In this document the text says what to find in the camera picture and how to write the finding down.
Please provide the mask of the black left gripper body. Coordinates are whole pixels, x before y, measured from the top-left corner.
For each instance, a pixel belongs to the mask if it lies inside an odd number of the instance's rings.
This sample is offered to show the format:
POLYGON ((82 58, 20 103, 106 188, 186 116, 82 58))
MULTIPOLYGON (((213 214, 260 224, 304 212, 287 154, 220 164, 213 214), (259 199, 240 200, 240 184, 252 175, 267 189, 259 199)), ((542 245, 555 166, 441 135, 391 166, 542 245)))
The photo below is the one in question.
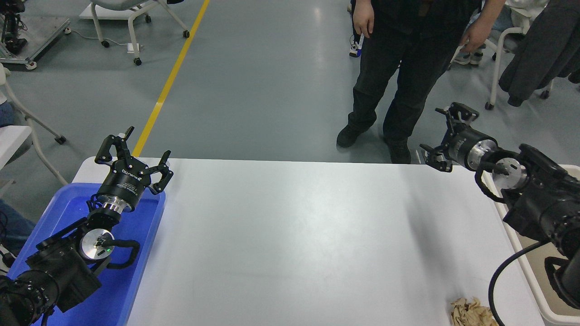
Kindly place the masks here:
POLYGON ((130 163, 126 159, 114 161, 109 174, 96 192, 97 200, 104 204, 116 198, 125 203, 124 209, 135 209, 145 188, 151 183, 149 176, 139 174, 146 167, 138 159, 130 163))

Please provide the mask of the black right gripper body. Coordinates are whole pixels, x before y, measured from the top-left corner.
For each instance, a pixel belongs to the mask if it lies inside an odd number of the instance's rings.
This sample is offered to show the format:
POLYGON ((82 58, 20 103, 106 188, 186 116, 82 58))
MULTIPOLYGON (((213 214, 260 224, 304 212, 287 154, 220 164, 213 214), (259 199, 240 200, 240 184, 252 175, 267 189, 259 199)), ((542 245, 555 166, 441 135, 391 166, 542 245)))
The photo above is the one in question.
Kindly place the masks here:
POLYGON ((447 158, 466 169, 477 169, 484 155, 484 148, 481 146, 483 140, 483 133, 466 128, 449 141, 447 158))

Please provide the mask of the person's left hand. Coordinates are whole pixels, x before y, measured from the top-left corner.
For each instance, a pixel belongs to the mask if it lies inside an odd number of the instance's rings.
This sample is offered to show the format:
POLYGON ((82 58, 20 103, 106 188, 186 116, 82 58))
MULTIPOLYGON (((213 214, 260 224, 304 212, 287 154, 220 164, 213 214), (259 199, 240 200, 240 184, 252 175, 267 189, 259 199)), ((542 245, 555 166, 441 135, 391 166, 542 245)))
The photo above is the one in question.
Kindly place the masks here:
POLYGON ((477 50, 491 33, 493 27, 493 21, 484 21, 481 19, 476 20, 469 27, 467 27, 464 32, 462 39, 460 40, 460 52, 462 53, 472 53, 477 50))

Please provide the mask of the person's right hand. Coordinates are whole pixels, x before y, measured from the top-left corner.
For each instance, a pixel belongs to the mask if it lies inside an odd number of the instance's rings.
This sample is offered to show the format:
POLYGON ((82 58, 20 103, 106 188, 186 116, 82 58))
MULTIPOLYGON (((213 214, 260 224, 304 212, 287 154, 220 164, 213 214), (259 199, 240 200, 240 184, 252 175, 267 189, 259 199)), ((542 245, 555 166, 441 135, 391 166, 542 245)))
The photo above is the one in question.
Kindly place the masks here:
POLYGON ((374 28, 375 14, 370 0, 355 0, 352 23, 356 34, 370 38, 374 28))

